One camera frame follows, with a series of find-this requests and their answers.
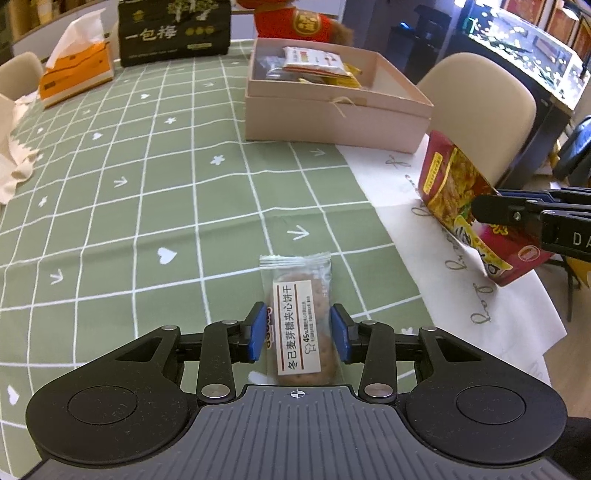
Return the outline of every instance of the biscuit package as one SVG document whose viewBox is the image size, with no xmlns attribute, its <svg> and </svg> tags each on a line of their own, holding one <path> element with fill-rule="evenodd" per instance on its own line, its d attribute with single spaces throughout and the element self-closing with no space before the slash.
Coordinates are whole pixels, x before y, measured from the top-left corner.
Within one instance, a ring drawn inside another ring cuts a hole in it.
<svg viewBox="0 0 591 480">
<path fill-rule="evenodd" d="M 430 135 L 418 190 L 433 216 L 460 242 L 478 251 L 486 275 L 499 286 L 516 280 L 552 256 L 540 249 L 537 239 L 521 230 L 476 221 L 472 200 L 477 195 L 499 193 L 440 132 Z"/>
<path fill-rule="evenodd" d="M 278 385 L 332 385 L 342 378 L 330 334 L 330 253 L 261 257 L 267 376 Z"/>
</svg>

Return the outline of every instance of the white paper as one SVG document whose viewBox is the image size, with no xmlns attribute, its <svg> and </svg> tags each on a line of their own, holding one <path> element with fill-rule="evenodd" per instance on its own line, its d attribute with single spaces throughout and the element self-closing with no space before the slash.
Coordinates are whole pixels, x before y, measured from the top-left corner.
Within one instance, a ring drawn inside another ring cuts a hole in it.
<svg viewBox="0 0 591 480">
<path fill-rule="evenodd" d="M 84 14 L 70 23 L 53 52 L 51 52 L 46 66 L 53 68 L 59 57 L 80 53 L 95 43 L 105 41 L 105 30 L 100 20 L 100 15 L 104 11 L 105 9 L 102 8 Z"/>
<path fill-rule="evenodd" d="M 428 137 L 414 155 L 341 147 L 357 182 L 421 292 L 433 323 L 550 383 L 544 353 L 566 331 L 538 275 L 505 287 L 486 277 L 478 253 L 447 234 L 415 186 Z"/>
</svg>

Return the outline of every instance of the grid pattern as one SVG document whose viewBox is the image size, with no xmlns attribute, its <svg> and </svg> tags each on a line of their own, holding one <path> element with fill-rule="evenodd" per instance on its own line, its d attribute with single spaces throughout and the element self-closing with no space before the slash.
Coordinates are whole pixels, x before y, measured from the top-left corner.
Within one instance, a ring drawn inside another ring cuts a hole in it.
<svg viewBox="0 0 591 480">
<path fill-rule="evenodd" d="M 330 251 L 333 300 L 353 317 L 399 332 L 431 323 L 334 145 L 244 140 L 251 48 L 119 69 L 35 105 L 15 131 L 42 156 L 0 219 L 0 470 L 38 461 L 24 426 L 34 392 L 161 325 L 243 318 L 264 298 L 261 254 Z M 354 386 L 361 368 L 345 371 Z M 235 366 L 238 388 L 252 370 Z"/>
</svg>

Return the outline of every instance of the snack packet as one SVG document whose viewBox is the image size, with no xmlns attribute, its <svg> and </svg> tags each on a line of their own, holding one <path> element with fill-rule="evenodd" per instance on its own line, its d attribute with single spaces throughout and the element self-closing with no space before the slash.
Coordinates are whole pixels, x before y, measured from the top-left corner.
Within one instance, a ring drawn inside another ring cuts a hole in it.
<svg viewBox="0 0 591 480">
<path fill-rule="evenodd" d="M 262 57 L 258 59 L 259 64 L 266 72 L 265 80 L 279 80 L 285 82 L 322 83 L 324 80 L 318 75 L 288 72 L 283 69 L 285 59 L 281 57 Z"/>
<path fill-rule="evenodd" d="M 486 275 L 497 285 L 507 285 L 552 256 L 521 230 L 476 221 L 472 200 L 499 193 L 441 132 L 430 135 L 418 189 L 433 216 L 460 242 L 478 251 Z"/>
<path fill-rule="evenodd" d="M 303 47 L 285 47 L 284 51 L 285 70 L 326 77 L 352 77 L 336 53 Z"/>
<path fill-rule="evenodd" d="M 361 70 L 359 70 L 357 67 L 354 67 L 353 65 L 350 65 L 348 63 L 343 63 L 343 65 L 345 65 L 345 70 L 347 70 L 347 72 L 350 74 L 349 78 L 346 78 L 346 77 L 344 77 L 344 78 L 324 77 L 324 81 L 328 85 L 336 85 L 338 87 L 348 87 L 348 88 L 360 89 L 361 84 L 359 83 L 359 80 L 357 79 L 357 75 L 361 74 Z"/>
<path fill-rule="evenodd" d="M 330 253 L 263 256 L 267 376 L 279 385 L 332 385 L 340 363 L 330 334 Z"/>
</svg>

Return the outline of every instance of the red snack bag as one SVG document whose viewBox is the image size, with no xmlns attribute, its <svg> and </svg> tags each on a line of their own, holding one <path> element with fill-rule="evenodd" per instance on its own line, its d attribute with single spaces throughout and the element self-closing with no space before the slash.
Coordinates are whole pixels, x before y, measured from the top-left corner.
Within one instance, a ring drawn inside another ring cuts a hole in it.
<svg viewBox="0 0 591 480">
<path fill-rule="evenodd" d="M 499 193 L 441 132 L 431 133 L 418 189 L 433 216 L 460 242 L 478 251 L 486 274 L 497 285 L 507 285 L 552 256 L 521 230 L 476 221 L 472 200 Z"/>
</svg>

